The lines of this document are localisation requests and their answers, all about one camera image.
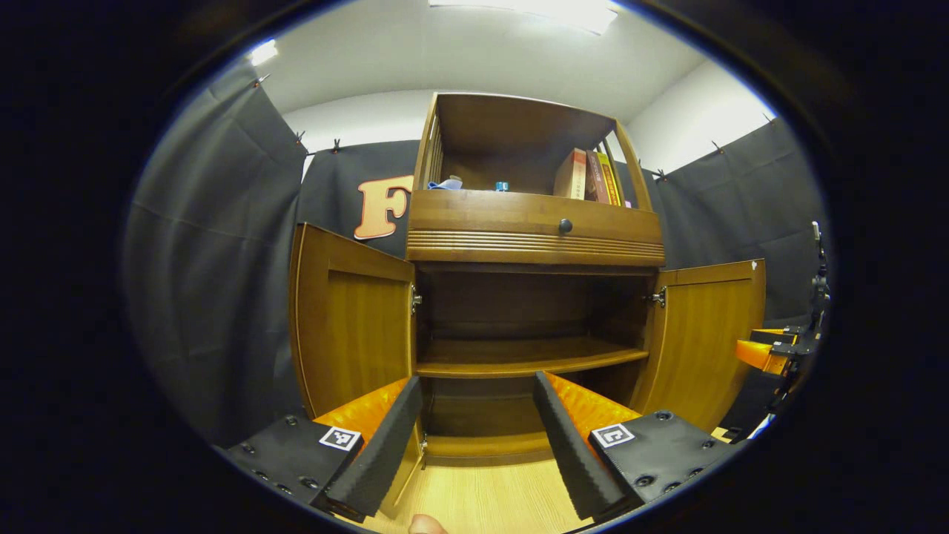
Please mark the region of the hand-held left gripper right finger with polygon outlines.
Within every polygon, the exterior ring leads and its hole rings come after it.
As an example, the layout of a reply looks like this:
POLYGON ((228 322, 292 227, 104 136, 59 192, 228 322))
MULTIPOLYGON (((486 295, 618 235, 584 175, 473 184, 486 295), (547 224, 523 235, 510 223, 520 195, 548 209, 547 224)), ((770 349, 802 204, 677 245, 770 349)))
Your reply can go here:
POLYGON ((533 375, 533 402, 574 510, 597 523, 692 486, 744 449, 671 410, 641 415, 549 372, 533 375))

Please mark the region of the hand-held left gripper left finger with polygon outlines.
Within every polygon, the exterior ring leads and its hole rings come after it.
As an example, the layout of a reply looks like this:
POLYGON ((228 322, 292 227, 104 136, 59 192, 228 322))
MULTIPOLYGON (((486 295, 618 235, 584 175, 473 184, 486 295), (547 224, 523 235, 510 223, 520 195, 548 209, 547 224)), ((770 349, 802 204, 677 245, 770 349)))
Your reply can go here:
POLYGON ((362 523, 392 490, 422 406, 420 379, 403 378, 314 420, 282 416, 218 452, 295 503, 362 523))

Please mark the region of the wooden shoe cabinet door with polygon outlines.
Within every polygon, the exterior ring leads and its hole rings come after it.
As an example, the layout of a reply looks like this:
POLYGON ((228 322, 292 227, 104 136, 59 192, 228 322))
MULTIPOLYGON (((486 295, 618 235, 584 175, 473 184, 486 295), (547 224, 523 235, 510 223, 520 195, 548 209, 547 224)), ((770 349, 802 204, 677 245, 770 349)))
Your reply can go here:
MULTIPOLYGON (((411 263, 308 223, 294 230, 289 335, 306 412, 316 419, 403 378, 416 364, 411 263)), ((390 493, 390 513, 423 460, 418 417, 390 493)))
POLYGON ((660 271, 647 302, 649 355, 630 408, 669 410, 703 432, 718 428, 750 371, 735 350, 763 325, 766 278, 763 258, 660 271))

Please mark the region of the yellow book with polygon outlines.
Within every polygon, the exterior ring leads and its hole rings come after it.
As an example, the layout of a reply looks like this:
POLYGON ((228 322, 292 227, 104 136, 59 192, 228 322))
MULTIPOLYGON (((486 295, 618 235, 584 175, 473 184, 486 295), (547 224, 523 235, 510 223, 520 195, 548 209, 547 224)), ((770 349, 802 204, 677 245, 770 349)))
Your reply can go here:
POLYGON ((595 154, 602 169, 604 188, 606 189, 610 203, 614 206, 624 207, 624 201, 621 199, 621 189, 617 184, 608 155, 603 152, 596 152, 595 154))

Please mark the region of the brown book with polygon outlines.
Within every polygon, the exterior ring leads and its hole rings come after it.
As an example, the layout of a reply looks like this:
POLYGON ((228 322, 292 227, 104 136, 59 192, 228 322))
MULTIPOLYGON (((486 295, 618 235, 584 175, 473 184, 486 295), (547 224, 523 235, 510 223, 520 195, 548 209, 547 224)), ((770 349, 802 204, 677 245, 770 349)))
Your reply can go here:
POLYGON ((586 150, 586 185, 584 199, 587 202, 610 204, 611 200, 604 179, 600 153, 595 150, 586 150))

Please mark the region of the black backdrop cloth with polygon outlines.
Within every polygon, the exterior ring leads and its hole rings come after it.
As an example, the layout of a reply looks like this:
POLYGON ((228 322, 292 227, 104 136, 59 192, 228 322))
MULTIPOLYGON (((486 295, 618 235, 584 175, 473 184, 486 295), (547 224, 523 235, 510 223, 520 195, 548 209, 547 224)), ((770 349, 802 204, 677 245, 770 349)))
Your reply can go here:
MULTIPOLYGON (((409 174, 431 89, 370 93, 282 115, 243 63, 177 108, 133 193, 122 285, 147 368, 205 440, 233 446, 301 415, 289 361, 289 250, 298 222, 350 234, 361 182, 409 174)), ((804 324, 811 223, 833 247, 816 176, 780 117, 665 185, 645 171, 671 269, 766 258, 767 326, 804 324)))

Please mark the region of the beige book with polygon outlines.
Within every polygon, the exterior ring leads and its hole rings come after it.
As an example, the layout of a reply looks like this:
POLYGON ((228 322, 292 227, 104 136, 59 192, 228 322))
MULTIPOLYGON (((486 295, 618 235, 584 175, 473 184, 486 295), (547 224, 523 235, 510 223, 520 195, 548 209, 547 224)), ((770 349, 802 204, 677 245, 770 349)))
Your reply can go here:
POLYGON ((552 195, 567 197, 567 199, 572 200, 584 200, 586 196, 586 164, 586 152, 574 148, 556 171, 552 195))

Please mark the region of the large ceiling light panel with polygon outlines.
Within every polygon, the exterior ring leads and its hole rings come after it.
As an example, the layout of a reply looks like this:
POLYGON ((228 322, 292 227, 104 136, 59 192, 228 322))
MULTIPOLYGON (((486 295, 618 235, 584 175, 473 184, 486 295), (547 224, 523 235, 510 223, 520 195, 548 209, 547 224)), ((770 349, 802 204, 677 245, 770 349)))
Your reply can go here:
POLYGON ((617 19, 610 0, 428 0, 430 7, 477 7, 518 11, 582 28, 596 35, 617 19))

